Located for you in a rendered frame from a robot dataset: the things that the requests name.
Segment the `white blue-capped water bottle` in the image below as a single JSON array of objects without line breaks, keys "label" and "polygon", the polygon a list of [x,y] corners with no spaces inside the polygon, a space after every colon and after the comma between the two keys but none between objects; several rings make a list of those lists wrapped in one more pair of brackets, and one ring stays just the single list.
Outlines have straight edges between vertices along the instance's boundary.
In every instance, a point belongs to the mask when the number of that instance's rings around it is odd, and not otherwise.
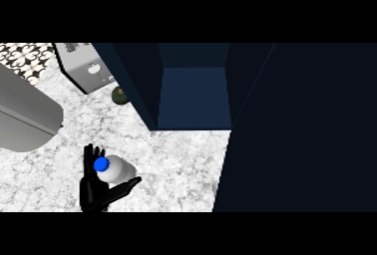
[{"label": "white blue-capped water bottle", "polygon": [[99,179],[111,184],[128,182],[136,177],[136,168],[117,155],[101,156],[95,160]]}]

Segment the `dark green avocado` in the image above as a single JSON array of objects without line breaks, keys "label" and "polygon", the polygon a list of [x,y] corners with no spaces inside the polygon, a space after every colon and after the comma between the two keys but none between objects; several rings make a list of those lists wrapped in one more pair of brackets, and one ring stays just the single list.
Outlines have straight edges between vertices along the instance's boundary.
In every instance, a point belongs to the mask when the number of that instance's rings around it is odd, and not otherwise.
[{"label": "dark green avocado", "polygon": [[122,87],[116,87],[113,90],[113,101],[117,105],[125,105],[129,102],[129,97]]}]

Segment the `silver toaster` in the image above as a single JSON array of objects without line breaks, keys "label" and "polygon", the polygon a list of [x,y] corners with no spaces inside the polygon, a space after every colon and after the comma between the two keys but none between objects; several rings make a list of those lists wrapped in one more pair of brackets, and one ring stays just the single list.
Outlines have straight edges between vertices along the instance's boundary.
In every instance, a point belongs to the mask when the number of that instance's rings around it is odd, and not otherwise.
[{"label": "silver toaster", "polygon": [[54,49],[61,71],[86,95],[116,80],[92,43],[54,43]]}]

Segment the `dark blue cabinet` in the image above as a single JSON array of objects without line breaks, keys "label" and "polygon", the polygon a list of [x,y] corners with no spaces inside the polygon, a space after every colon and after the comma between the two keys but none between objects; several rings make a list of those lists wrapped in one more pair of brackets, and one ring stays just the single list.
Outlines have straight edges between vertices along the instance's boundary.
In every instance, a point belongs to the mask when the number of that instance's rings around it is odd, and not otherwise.
[{"label": "dark blue cabinet", "polygon": [[98,43],[95,49],[151,130],[228,130],[271,43]]}]

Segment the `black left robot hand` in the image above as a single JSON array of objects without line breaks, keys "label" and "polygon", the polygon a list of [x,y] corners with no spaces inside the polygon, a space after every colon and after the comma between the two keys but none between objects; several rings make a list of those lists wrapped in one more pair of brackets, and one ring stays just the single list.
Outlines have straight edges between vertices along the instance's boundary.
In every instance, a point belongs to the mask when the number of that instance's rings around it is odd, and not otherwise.
[{"label": "black left robot hand", "polygon": [[105,151],[91,143],[85,146],[85,176],[80,180],[80,206],[85,212],[105,212],[110,204],[126,197],[142,181],[138,176],[114,187],[104,182],[95,171],[95,160]]}]

